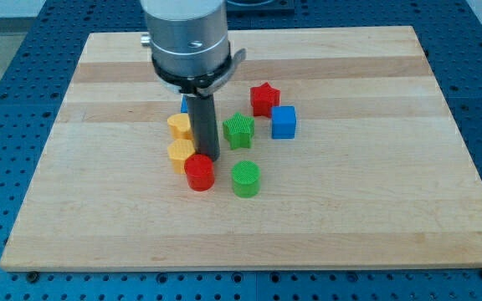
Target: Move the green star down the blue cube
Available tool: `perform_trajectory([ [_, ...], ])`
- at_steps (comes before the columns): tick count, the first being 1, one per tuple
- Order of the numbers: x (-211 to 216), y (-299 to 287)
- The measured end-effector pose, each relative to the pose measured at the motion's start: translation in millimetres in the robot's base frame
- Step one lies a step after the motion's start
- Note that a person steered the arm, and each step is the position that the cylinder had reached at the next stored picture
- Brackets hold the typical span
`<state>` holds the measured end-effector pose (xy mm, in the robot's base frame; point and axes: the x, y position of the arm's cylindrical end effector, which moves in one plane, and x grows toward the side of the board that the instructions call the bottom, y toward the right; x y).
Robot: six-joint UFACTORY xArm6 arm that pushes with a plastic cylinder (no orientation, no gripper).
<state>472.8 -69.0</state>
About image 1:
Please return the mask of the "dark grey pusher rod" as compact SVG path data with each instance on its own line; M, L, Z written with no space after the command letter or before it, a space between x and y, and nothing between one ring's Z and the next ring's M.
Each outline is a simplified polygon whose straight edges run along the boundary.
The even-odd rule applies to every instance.
M198 154L216 161L220 156L214 98L187 97L187 112L192 127L194 147Z

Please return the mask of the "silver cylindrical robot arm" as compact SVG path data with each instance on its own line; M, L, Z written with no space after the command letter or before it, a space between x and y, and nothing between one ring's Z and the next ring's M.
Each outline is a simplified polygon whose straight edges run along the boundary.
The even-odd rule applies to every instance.
M141 0L150 35L151 61L164 85L186 98L194 147L220 156L213 94L232 75L223 0Z

